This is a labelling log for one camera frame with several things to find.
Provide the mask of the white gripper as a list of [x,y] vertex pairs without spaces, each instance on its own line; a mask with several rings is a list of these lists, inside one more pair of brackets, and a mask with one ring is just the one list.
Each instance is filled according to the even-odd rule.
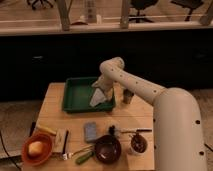
[[89,105],[95,107],[104,102],[110,101],[113,95],[113,81],[108,77],[101,75],[92,84],[94,93],[91,97]]

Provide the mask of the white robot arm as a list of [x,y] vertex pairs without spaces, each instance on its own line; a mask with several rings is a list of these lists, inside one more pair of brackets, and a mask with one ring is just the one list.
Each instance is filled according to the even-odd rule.
[[201,112],[195,97],[182,88],[166,88],[124,70],[121,57],[103,61],[92,84],[107,94],[114,82],[153,106],[156,171],[208,171]]

